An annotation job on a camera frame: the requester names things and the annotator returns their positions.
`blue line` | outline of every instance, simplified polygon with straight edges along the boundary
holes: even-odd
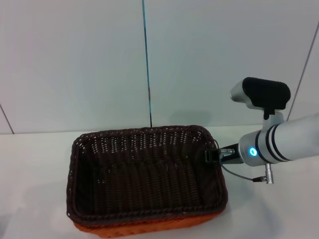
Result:
[[[150,90],[150,75],[149,75],[148,41],[147,41],[147,37],[146,37],[146,21],[145,21],[145,3],[144,3],[144,0],[142,0],[142,7],[143,7],[146,71],[147,71],[147,77],[148,77],[148,91],[149,91],[150,124],[151,124],[151,127],[152,127],[152,110],[151,110],[151,90]]]

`wicker basket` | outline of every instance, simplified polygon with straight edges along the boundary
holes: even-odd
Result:
[[[165,126],[83,134],[72,146],[67,215],[104,238],[194,226],[227,203],[218,150],[203,127]]]

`black stripe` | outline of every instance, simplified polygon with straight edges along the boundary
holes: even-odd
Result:
[[[270,131],[271,131],[271,129],[272,129],[273,127],[275,127],[275,125],[271,126],[271,127],[267,130],[267,133],[266,133],[266,146],[267,146],[267,149],[268,149],[269,153],[271,154],[271,156],[272,156],[275,160],[277,160],[277,161],[279,161],[279,162],[285,162],[284,160],[278,158],[278,157],[273,153],[273,151],[271,150],[271,147],[270,147],[270,144],[269,144],[269,134],[270,134]]]
[[[278,125],[279,125],[279,124],[277,124],[277,125],[274,127],[274,130],[273,130],[273,132],[272,132],[272,134],[271,134],[271,143],[273,144],[273,147],[274,147],[276,153],[277,153],[281,158],[283,158],[283,159],[286,160],[286,161],[291,161],[290,159],[285,158],[285,157],[279,152],[279,150],[278,150],[278,148],[277,148],[277,146],[276,146],[276,143],[275,143],[275,131],[276,131]]]
[[[258,146],[258,137],[260,135],[260,131],[256,134],[256,139],[255,139],[255,147],[256,147],[256,150],[258,152],[258,155],[259,157],[264,160],[266,163],[271,163],[269,162],[267,159],[265,159],[265,157],[261,154],[260,150],[259,150],[259,146]]]

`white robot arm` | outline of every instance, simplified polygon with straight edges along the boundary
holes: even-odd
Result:
[[[221,163],[235,160],[252,167],[265,165],[266,176],[256,181],[271,184],[274,183],[271,164],[319,155],[319,114],[284,121],[278,112],[290,99],[286,84],[246,78],[231,90],[231,99],[245,103],[250,109],[263,110],[264,122],[261,130],[246,134],[238,144],[221,149]]]

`white tabletop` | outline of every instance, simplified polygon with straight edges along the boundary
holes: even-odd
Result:
[[[237,143],[252,126],[209,127],[220,146]],[[82,132],[0,135],[0,239],[94,239],[66,216],[71,145]],[[319,157],[273,166],[274,185],[224,172],[225,212],[199,226],[141,234],[141,239],[317,239]],[[248,177],[263,167],[227,165]]]

